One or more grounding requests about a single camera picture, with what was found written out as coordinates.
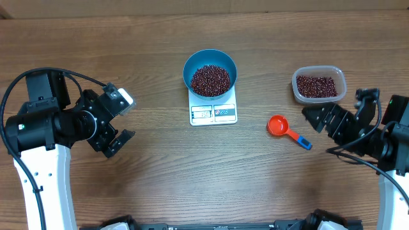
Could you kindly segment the red measuring scoop blue handle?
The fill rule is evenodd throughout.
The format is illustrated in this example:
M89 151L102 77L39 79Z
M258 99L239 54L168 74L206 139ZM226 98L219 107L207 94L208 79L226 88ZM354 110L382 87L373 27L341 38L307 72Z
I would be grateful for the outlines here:
M270 134L274 136L283 136L288 135L294 141L296 141L301 147L306 150L311 150L312 144L303 136L292 131L289 126L288 120L282 115L274 115L270 118L269 122L266 125L267 130Z

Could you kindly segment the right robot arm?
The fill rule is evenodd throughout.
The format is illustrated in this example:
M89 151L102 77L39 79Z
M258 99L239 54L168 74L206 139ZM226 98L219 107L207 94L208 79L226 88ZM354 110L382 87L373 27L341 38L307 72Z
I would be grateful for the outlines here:
M326 130L334 140L327 153L376 171L377 229L408 229L408 98L393 95L382 111L377 89L359 89L355 97L356 113L326 103L304 107L302 114L315 131Z

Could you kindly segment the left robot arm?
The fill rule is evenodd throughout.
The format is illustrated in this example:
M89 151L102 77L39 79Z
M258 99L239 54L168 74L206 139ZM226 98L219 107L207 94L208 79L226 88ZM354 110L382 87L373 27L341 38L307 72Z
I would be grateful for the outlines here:
M5 110L15 85L26 81L28 101L19 112L1 119L1 138L18 172L29 229L77 229L70 187L71 148L87 141L96 152L113 157L134 132L111 125L135 100L123 88L98 82L103 93L81 89L71 106L66 80L87 76L61 68L36 68L19 75L1 101Z

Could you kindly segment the white digital kitchen scale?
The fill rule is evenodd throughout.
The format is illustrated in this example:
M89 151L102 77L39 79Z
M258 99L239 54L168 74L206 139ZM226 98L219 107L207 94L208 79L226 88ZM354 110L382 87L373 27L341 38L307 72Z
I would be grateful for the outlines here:
M204 100L189 91L189 122L192 126L230 125L237 121L234 86L216 100Z

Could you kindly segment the red beans in bowl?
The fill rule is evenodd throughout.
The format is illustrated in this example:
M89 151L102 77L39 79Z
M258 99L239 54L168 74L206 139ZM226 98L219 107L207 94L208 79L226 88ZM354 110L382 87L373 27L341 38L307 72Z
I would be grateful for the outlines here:
M230 76L222 67L204 65L198 68L190 81L193 92L205 97L215 97L230 89Z

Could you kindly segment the blue bowl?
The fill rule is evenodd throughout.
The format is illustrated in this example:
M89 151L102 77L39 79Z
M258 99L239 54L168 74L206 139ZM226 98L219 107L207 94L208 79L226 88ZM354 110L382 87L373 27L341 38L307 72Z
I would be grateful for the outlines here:
M225 70L227 70L230 76L230 80L231 80L230 89L233 86L235 86L236 80L238 77L238 70L237 70L236 64L233 61L233 59L229 55L227 55L226 53L220 50L216 50L216 49L200 50L194 53L193 55L191 55L188 58L188 60L186 60L184 67L183 67L183 71L182 71L183 81L186 87L188 88L189 91L191 91L197 97L202 98L204 100L216 100L226 94L224 93L222 95L215 96L215 97L205 97L205 96L201 96L193 92L192 88L190 87L190 81L192 79L192 76L198 68L201 68L204 65L216 65L216 66L222 67Z

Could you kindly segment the clear plastic container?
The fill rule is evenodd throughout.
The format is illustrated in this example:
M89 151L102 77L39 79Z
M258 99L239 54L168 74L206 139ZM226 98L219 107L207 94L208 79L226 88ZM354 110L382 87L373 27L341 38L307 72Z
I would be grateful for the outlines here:
M301 75L310 76L311 78L330 77L334 81L334 88L337 95L319 98L304 96L301 94L300 87L298 87L297 84L297 77ZM329 102L337 102L343 99L347 92L344 73L336 66L320 65L301 67L293 74L291 83L295 100L301 104L324 104Z

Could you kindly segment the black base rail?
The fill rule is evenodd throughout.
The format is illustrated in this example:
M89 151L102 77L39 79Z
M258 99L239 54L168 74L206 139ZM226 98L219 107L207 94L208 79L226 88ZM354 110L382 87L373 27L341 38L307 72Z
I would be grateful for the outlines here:
M347 220L335 213L316 209L306 218L292 220L276 220L263 223L233 224L138 224L130 215L117 217L103 222L99 226L81 227L80 230L129 229L129 230L321 230L344 229L363 230L361 220Z

